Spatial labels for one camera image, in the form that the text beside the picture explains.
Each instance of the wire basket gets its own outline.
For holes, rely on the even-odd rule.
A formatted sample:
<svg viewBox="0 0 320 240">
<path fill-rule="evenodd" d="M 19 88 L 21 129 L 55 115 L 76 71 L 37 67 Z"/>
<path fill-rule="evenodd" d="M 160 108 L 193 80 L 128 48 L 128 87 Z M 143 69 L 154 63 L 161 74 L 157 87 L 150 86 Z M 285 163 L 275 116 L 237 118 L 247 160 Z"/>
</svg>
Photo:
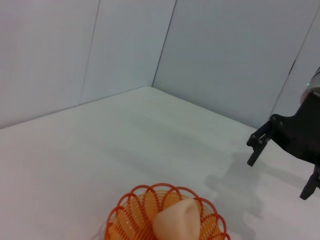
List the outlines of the wire basket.
<svg viewBox="0 0 320 240">
<path fill-rule="evenodd" d="M 144 193 L 135 194 L 143 189 L 146 189 Z M 139 185 L 125 194 L 107 218 L 104 239 L 156 240 L 152 227 L 156 215 L 188 198 L 193 198 L 198 206 L 201 222 L 199 240 L 230 240 L 225 220 L 210 201 L 186 187 L 167 183 Z"/>
</svg>

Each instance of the white table surface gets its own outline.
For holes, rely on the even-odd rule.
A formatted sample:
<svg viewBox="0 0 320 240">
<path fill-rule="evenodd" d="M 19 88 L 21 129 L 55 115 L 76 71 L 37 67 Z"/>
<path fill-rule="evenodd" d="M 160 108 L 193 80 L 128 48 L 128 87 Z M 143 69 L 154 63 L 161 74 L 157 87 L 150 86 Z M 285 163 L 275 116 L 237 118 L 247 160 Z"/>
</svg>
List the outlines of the white table surface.
<svg viewBox="0 0 320 240">
<path fill-rule="evenodd" d="M 119 198 L 140 184 L 209 199 L 233 240 L 318 240 L 313 171 L 254 129 L 143 87 L 0 130 L 0 239 L 100 240 Z"/>
</svg>

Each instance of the white backdrop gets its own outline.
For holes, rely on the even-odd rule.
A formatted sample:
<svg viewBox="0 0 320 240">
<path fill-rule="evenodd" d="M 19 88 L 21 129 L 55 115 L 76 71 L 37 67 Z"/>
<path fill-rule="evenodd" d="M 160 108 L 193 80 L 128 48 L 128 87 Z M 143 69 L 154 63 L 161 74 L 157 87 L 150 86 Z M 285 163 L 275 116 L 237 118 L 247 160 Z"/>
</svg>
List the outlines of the white backdrop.
<svg viewBox="0 0 320 240">
<path fill-rule="evenodd" d="M 249 126 L 261 126 L 319 4 L 177 0 L 154 87 Z"/>
<path fill-rule="evenodd" d="M 300 107 L 300 97 L 320 66 L 320 12 L 308 32 L 292 71 L 283 86 L 273 114 L 294 115 Z"/>
<path fill-rule="evenodd" d="M 174 4 L 1 0 L 0 128 L 150 86 Z"/>
</svg>

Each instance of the basket rim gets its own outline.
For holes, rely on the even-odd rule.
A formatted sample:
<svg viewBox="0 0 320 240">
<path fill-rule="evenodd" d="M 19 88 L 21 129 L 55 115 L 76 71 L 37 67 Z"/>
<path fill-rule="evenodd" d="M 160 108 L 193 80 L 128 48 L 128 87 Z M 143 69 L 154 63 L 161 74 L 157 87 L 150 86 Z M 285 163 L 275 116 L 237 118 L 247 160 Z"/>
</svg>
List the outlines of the basket rim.
<svg viewBox="0 0 320 240">
<path fill-rule="evenodd" d="M 167 187 L 170 188 L 167 191 L 166 190 L 155 190 L 154 188 L 157 187 Z M 146 189 L 146 191 L 143 194 L 139 194 L 136 195 L 134 192 L 139 190 L 139 189 Z M 151 186 L 149 185 L 138 185 L 136 187 L 134 187 L 130 192 L 126 193 L 125 195 L 123 195 L 120 200 L 118 201 L 117 205 L 115 208 L 113 208 L 111 210 L 111 212 L 108 215 L 107 221 L 106 221 L 106 229 L 105 229 L 105 234 L 104 234 L 104 240 L 108 239 L 108 235 L 109 235 L 109 228 L 113 225 L 113 223 L 111 222 L 112 216 L 115 214 L 114 219 L 117 217 L 118 212 L 121 210 L 125 210 L 125 208 L 123 207 L 122 203 L 125 199 L 127 199 L 126 203 L 129 205 L 130 204 L 130 199 L 131 197 L 135 198 L 138 202 L 138 206 L 142 212 L 142 216 L 143 218 L 146 220 L 147 215 L 146 215 L 146 210 L 145 210 L 145 201 L 146 201 L 146 196 L 148 192 L 151 192 L 154 194 L 154 198 L 155 198 L 155 202 L 156 202 L 156 206 L 158 208 L 158 210 L 161 212 L 163 210 L 164 207 L 164 203 L 166 200 L 166 197 L 173 191 L 176 192 L 176 194 L 178 195 L 178 197 L 180 198 L 180 200 L 183 199 L 183 196 L 185 196 L 184 194 L 181 194 L 179 190 L 183 190 L 183 191 L 187 191 L 190 194 L 192 194 L 194 197 L 192 197 L 194 200 L 198 201 L 201 207 L 201 211 L 200 211 L 200 219 L 201 219 L 201 223 L 204 221 L 204 219 L 210 217 L 210 216 L 215 216 L 216 217 L 216 223 L 218 224 L 218 221 L 221 220 L 222 225 L 223 225 L 223 232 L 221 231 L 221 236 L 223 237 L 223 239 L 228 239 L 231 240 L 229 234 L 227 233 L 227 224 L 226 221 L 224 220 L 224 218 L 218 214 L 218 211 L 216 209 L 216 207 L 207 199 L 203 198 L 203 197 L 199 197 L 194 191 L 192 191 L 191 189 L 184 187 L 184 186 L 174 186 L 171 185 L 169 183 L 156 183 L 153 184 Z M 162 198 L 162 202 L 160 203 L 157 192 L 166 192 L 166 194 L 164 195 L 164 197 Z M 210 206 L 210 208 L 213 210 L 213 213 L 207 216 L 203 216 L 204 214 L 204 205 L 203 202 L 208 204 Z"/>
</svg>

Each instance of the fruit basket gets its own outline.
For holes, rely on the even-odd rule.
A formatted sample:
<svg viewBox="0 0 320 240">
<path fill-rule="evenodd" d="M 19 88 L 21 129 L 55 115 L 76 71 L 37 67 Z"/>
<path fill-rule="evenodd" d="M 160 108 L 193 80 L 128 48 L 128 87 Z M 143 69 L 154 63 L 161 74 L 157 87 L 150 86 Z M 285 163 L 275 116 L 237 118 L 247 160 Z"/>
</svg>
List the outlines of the fruit basket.
<svg viewBox="0 0 320 240">
<path fill-rule="evenodd" d="M 230 240 L 225 220 L 210 201 L 186 187 L 168 183 L 139 185 L 121 197 L 107 218 L 104 239 L 156 240 L 153 233 L 156 215 L 187 198 L 193 198 L 199 210 L 200 240 Z"/>
</svg>

